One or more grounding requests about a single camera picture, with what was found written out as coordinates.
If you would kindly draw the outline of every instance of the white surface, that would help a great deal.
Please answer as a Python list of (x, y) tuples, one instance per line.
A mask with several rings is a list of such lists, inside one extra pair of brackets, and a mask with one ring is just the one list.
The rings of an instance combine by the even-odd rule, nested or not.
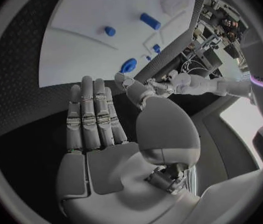
[(239, 98), (220, 117), (235, 131), (246, 144), (260, 168), (263, 162), (253, 146), (253, 138), (259, 128), (263, 126), (263, 117), (257, 106), (250, 104), (249, 99)]
[[(162, 3), (176, 4), (174, 17)], [(43, 39), (39, 86), (79, 82), (84, 75), (113, 80), (122, 64), (138, 61), (135, 76), (154, 58), (152, 47), (163, 50), (190, 25), (195, 0), (61, 0), (53, 12)], [(140, 20), (146, 12), (162, 27), (155, 31)], [(104, 33), (105, 26), (116, 29), (114, 37)]]

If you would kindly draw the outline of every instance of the white panel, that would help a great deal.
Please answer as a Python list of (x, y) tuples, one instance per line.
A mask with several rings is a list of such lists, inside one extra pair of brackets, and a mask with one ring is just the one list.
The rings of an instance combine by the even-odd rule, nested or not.
[[(138, 61), (135, 76), (148, 64), (146, 56), (163, 50), (183, 34), (191, 21), (195, 0), (61, 0), (53, 12), (45, 33), (39, 69), (41, 87), (78, 82), (83, 75), (113, 80), (114, 74), (130, 58)], [(175, 5), (168, 15), (163, 4)], [(145, 12), (167, 27), (160, 32), (140, 20)], [(109, 37), (104, 28), (111, 26), (116, 34)]]

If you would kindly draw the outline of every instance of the robotic hand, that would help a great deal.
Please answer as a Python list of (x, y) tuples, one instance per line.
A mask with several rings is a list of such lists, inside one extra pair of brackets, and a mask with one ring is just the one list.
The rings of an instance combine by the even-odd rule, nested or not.
[(156, 94), (163, 97), (168, 97), (171, 94), (202, 95), (211, 92), (219, 96), (246, 97), (253, 103), (250, 81), (234, 81), (225, 78), (209, 80), (198, 75), (178, 74), (177, 71), (173, 70), (169, 73), (167, 82), (158, 83), (154, 79), (149, 79), (147, 87), (155, 90)]

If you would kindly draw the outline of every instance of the blue object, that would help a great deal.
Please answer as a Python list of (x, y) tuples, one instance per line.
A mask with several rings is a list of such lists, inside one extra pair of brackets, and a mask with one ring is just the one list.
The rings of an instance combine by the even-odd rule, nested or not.
[(137, 61), (134, 58), (129, 59), (128, 61), (126, 61), (122, 67), (121, 67), (121, 73), (128, 73), (128, 72), (132, 72), (135, 67), (136, 67)]
[(110, 27), (110, 26), (106, 26), (105, 29), (104, 29), (105, 33), (108, 35), (108, 36), (114, 36), (116, 34), (116, 30), (115, 28), (113, 27)]
[(154, 45), (153, 46), (153, 50), (156, 52), (156, 53), (160, 53), (160, 46), (158, 44)]
[(159, 21), (157, 21), (156, 19), (152, 18), (151, 16), (149, 16), (146, 13), (143, 13), (141, 15), (141, 21), (143, 21), (144, 23), (149, 25), (154, 30), (158, 30), (161, 27), (161, 23)]

